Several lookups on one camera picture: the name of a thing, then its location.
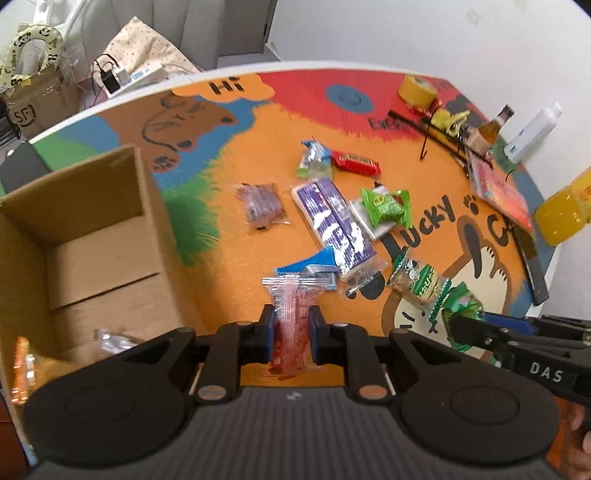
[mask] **cardboard box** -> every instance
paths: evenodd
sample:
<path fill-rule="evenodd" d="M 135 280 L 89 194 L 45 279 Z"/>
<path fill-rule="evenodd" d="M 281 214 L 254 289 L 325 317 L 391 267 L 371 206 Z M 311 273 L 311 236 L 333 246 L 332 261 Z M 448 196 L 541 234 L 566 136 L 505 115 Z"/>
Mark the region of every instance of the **cardboard box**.
<path fill-rule="evenodd" d="M 30 139 L 78 112 L 78 87 L 61 61 L 7 90 L 4 101 L 12 122 Z"/>
<path fill-rule="evenodd" d="M 96 328 L 143 340 L 180 326 L 203 333 L 186 280 L 164 202 L 134 147 L 6 195 L 0 200 L 5 398 L 19 335 L 42 355 L 88 364 L 96 361 Z"/>

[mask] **beige fabric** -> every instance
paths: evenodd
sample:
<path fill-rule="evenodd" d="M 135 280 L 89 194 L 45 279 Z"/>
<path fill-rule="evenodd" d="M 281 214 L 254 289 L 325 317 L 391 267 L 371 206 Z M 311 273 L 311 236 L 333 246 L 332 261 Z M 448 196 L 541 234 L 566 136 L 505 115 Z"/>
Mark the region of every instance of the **beige fabric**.
<path fill-rule="evenodd" d="M 177 47 L 137 17 L 133 17 L 117 33 L 105 48 L 104 53 L 108 53 L 117 60 L 130 75 L 152 62 L 162 64 L 165 72 L 155 75 L 152 83 L 201 71 Z M 109 57 L 99 57 L 98 61 L 104 70 L 110 68 L 107 66 Z M 102 85 L 96 65 L 93 67 L 93 72 L 96 83 Z"/>

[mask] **white bottle cap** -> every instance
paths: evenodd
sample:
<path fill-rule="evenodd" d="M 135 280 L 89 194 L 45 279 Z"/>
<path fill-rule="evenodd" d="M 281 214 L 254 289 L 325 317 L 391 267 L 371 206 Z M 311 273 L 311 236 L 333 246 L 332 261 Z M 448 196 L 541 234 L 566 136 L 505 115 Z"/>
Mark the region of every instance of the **white bottle cap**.
<path fill-rule="evenodd" d="M 562 115 L 562 107 L 560 106 L 560 104 L 558 102 L 554 102 L 550 106 L 550 111 L 553 113 L 553 115 L 556 118 L 558 118 L 560 115 Z"/>

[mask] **orange painted speech bubble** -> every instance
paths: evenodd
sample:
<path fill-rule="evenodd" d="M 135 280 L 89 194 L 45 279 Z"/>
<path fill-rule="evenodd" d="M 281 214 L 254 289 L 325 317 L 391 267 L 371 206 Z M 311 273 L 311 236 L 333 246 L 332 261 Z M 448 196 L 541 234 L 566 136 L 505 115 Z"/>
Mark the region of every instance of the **orange painted speech bubble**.
<path fill-rule="evenodd" d="M 235 77 L 225 77 L 206 82 L 194 83 L 175 88 L 172 92 L 181 97 L 202 96 L 206 100 L 216 103 L 229 103 L 240 98 L 252 101 L 262 101 L 273 98 L 275 90 L 257 74 Z"/>

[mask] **blue painted circle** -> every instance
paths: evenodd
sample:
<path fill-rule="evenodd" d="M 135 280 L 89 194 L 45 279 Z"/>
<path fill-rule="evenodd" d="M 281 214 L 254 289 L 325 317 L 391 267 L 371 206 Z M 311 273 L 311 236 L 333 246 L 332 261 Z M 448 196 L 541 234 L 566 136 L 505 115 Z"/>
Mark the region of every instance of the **blue painted circle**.
<path fill-rule="evenodd" d="M 370 113 L 374 103 L 357 88 L 347 85 L 331 85 L 326 89 L 326 97 L 336 106 L 351 113 Z"/>

